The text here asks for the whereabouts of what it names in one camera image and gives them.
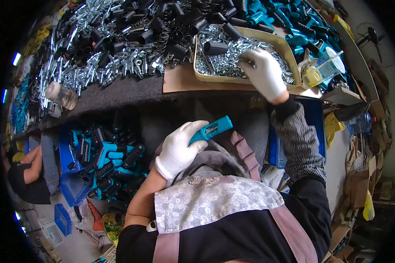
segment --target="white cotton glove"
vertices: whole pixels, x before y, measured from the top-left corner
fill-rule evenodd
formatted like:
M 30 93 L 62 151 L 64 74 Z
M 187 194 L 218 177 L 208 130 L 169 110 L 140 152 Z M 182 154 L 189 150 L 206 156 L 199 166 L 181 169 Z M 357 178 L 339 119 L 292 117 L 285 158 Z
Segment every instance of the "white cotton glove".
M 208 146 L 205 140 L 195 141 L 189 146 L 193 135 L 208 124 L 205 120 L 187 122 L 165 138 L 161 154 L 155 158 L 155 167 L 165 179 L 174 179 Z
M 268 51 L 262 48 L 251 49 L 240 54 L 239 59 L 237 65 L 269 102 L 273 102 L 287 90 L 282 80 L 281 67 Z M 250 60 L 256 68 L 248 63 Z

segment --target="concrete floor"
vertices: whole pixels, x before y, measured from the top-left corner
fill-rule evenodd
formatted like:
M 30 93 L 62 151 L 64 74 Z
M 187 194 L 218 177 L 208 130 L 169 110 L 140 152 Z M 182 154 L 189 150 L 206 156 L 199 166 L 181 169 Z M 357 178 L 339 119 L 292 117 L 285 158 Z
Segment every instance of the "concrete floor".
M 347 130 L 335 133 L 334 143 L 327 150 L 327 195 L 331 213 L 337 206 L 339 197 L 342 194 L 342 187 L 345 180 L 345 155 L 349 147 L 349 133 Z M 106 213 L 106 203 L 100 200 L 91 200 L 95 207 L 102 213 Z M 54 203 L 62 203 L 68 209 L 68 204 L 61 192 L 57 194 Z M 35 211 L 27 212 L 32 228 L 39 228 L 38 218 L 54 218 L 54 205 L 34 205 Z M 73 226 L 72 233 L 64 238 L 64 243 L 57 246 L 56 251 L 64 263 L 91 263 L 99 258 L 101 252 L 87 239 L 84 234 L 79 233 Z

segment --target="wall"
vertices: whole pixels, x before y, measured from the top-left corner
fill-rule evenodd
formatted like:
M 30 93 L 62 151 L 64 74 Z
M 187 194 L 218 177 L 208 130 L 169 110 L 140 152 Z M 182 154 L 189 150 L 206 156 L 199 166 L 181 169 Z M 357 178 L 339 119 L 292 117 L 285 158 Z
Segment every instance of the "wall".
M 357 34 L 357 27 L 364 22 L 374 24 L 372 27 L 376 29 L 378 35 L 386 34 L 386 30 L 379 22 L 379 19 L 362 0 L 340 0 L 340 3 L 342 3 L 348 12 L 349 17 L 346 18 L 346 22 L 351 27 L 356 39 L 360 36 Z M 380 41 L 379 49 L 384 59 L 384 65 L 388 66 L 382 67 L 382 69 L 389 79 L 389 94 L 387 99 L 392 119 L 391 130 L 393 134 L 392 145 L 384 160 L 383 176 L 394 177 L 395 180 L 395 46 L 391 42 L 389 35 L 386 35 Z M 379 63 L 376 48 L 372 43 L 368 43 L 363 48 L 360 48 L 360 51 L 363 53 L 365 60 L 373 58 Z

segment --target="cardboard tray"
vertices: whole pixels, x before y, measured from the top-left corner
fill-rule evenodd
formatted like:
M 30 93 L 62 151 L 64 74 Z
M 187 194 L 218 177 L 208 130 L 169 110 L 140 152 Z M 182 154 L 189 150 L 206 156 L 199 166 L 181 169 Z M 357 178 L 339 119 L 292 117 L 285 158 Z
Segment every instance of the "cardboard tray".
M 250 29 L 250 28 L 245 28 L 245 27 L 235 27 L 243 36 L 245 37 L 250 37 L 250 38 L 255 38 L 259 39 L 262 41 L 265 41 L 266 43 L 269 43 L 273 45 L 277 51 L 281 54 L 281 56 L 284 58 L 284 60 L 288 63 L 291 72 L 293 73 L 293 78 L 294 78 L 294 85 L 287 85 L 287 90 L 292 90 L 297 87 L 299 87 L 302 83 L 300 71 L 298 70 L 297 67 L 297 62 L 294 58 L 293 52 L 288 45 L 287 41 L 283 39 L 282 37 L 276 36 L 274 34 L 269 34 L 264 31 L 259 31 L 255 29 Z M 198 53 L 198 45 L 196 45 L 195 48 L 195 57 L 193 61 L 193 69 L 195 71 L 195 76 L 198 80 L 203 81 L 203 82 L 222 82 L 222 83 L 238 83 L 238 84 L 247 84 L 251 85 L 251 82 L 249 79 L 241 79 L 241 78 L 235 78 L 235 77 L 230 77 L 230 76 L 208 76 L 208 75 L 203 75 L 200 74 L 199 72 L 196 71 L 196 54 Z

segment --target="person in black shirt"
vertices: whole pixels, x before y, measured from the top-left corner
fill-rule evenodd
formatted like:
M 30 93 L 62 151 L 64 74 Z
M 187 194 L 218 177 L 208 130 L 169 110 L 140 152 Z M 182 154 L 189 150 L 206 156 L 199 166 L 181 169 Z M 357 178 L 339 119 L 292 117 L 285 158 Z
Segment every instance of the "person in black shirt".
M 31 151 L 23 160 L 13 163 L 7 179 L 12 190 L 25 202 L 31 204 L 50 204 L 50 194 L 56 192 L 59 173 L 55 160 L 58 150 L 57 138 L 49 131 L 41 134 L 39 144 L 29 137 Z

